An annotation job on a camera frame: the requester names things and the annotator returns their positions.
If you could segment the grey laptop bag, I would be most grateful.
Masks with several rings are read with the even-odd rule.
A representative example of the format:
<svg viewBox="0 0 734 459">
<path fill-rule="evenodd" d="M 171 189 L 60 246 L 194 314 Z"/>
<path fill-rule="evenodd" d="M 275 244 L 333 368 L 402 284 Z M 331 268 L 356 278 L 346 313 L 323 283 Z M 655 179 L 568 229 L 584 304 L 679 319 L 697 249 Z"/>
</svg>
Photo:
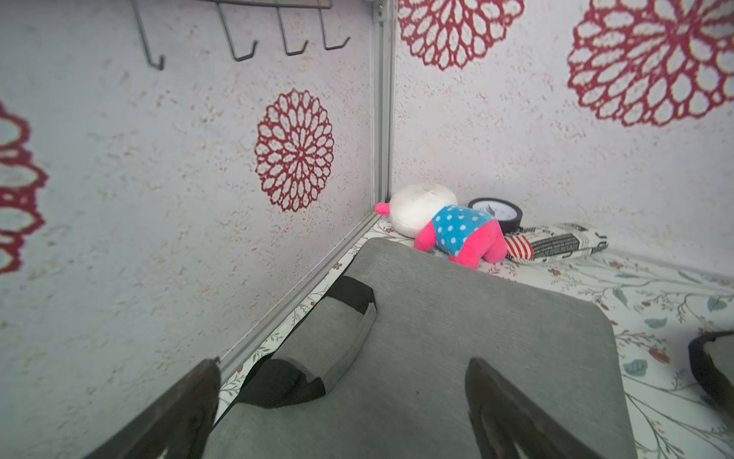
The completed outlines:
<svg viewBox="0 0 734 459">
<path fill-rule="evenodd" d="M 701 335 L 688 344 L 688 354 L 696 382 L 733 419 L 733 332 Z"/>
<path fill-rule="evenodd" d="M 589 302 L 490 277 L 385 239 L 344 272 L 370 287 L 377 319 L 324 397 L 237 404 L 208 458 L 476 458 L 464 378 L 486 361 L 604 458 L 636 447 L 607 317 Z"/>
</svg>

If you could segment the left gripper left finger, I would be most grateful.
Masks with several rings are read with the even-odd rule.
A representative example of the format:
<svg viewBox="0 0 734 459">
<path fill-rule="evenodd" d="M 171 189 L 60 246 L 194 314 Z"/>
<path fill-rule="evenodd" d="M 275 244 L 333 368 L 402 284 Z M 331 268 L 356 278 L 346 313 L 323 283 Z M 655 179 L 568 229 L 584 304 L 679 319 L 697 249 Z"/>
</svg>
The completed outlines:
<svg viewBox="0 0 734 459">
<path fill-rule="evenodd" d="M 201 361 L 89 458 L 201 458 L 214 425 L 219 360 Z"/>
</svg>

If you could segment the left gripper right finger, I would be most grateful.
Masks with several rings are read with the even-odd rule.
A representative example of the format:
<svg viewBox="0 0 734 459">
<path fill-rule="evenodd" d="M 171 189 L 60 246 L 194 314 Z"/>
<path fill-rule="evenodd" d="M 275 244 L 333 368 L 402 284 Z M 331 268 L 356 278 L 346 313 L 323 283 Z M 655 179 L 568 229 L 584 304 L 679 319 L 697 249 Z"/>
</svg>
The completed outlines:
<svg viewBox="0 0 734 459">
<path fill-rule="evenodd" d="M 598 458 L 487 361 L 464 375 L 468 414 L 483 458 Z"/>
</svg>

